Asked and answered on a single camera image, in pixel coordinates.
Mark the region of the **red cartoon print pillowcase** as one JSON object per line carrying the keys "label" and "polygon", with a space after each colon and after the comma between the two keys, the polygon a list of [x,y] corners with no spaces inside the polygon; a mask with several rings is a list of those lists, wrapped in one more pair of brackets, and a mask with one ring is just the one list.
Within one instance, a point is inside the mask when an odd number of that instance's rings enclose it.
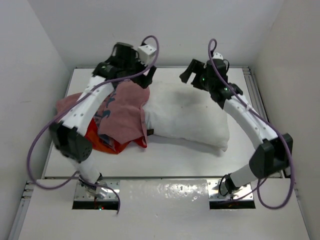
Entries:
{"label": "red cartoon print pillowcase", "polygon": [[121,153],[131,142],[147,148],[148,130],[144,105],[150,89],[131,80],[121,82],[105,98],[88,126],[85,138],[92,148],[108,154]]}

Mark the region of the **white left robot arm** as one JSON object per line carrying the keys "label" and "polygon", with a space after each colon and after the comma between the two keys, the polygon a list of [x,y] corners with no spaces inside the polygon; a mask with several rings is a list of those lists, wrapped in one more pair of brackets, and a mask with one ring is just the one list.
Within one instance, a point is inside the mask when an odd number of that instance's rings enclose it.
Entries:
{"label": "white left robot arm", "polygon": [[71,160],[85,184],[95,185],[101,178],[91,158],[92,144],[86,138],[94,115],[116,87],[128,85],[140,92],[146,89],[152,83],[157,56],[157,48],[145,42],[137,48],[116,43],[110,57],[93,70],[78,100],[49,125],[55,148]]}

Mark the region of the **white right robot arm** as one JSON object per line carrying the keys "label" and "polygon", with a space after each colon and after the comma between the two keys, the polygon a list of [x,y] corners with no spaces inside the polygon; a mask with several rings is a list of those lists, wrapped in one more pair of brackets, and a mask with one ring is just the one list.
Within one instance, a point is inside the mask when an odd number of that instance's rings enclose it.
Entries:
{"label": "white right robot arm", "polygon": [[228,70],[222,59],[206,63],[193,59],[179,76],[183,83],[187,83],[191,74],[195,74],[191,85],[209,92],[211,99],[238,123],[255,149],[247,165],[221,179],[218,187],[221,196],[231,195],[244,185],[288,168],[288,154],[293,148],[292,137],[288,133],[278,136],[250,107],[243,91],[228,82]]}

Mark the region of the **white pillow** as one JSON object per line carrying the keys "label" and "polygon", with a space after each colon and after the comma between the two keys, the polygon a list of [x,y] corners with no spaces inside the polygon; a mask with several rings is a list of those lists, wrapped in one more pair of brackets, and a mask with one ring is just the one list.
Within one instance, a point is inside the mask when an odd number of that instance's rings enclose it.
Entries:
{"label": "white pillow", "polygon": [[165,138],[185,139],[228,149],[227,114],[208,92],[185,83],[156,82],[143,106],[148,130]]}

